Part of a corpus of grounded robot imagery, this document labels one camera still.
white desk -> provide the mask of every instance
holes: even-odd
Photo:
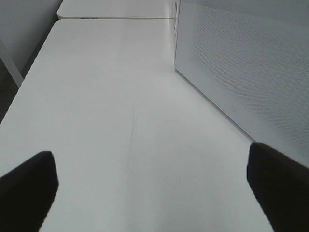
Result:
[[[173,67],[172,20],[58,21],[0,125],[0,175],[52,150],[42,232],[270,232],[251,143]]]
[[[57,15],[64,18],[172,18],[174,0],[63,0]]]

table surface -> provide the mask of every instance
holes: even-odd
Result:
[[[172,0],[63,0],[64,18],[171,18]]]
[[[173,66],[172,20],[58,21],[0,125],[0,175],[51,150],[42,232],[270,232],[251,140]]]

white wall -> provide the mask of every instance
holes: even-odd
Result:
[[[19,71],[55,21],[62,0],[3,0],[0,38]]]

gray partition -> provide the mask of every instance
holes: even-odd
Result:
[[[181,0],[176,68],[255,140],[309,167],[309,2]]]

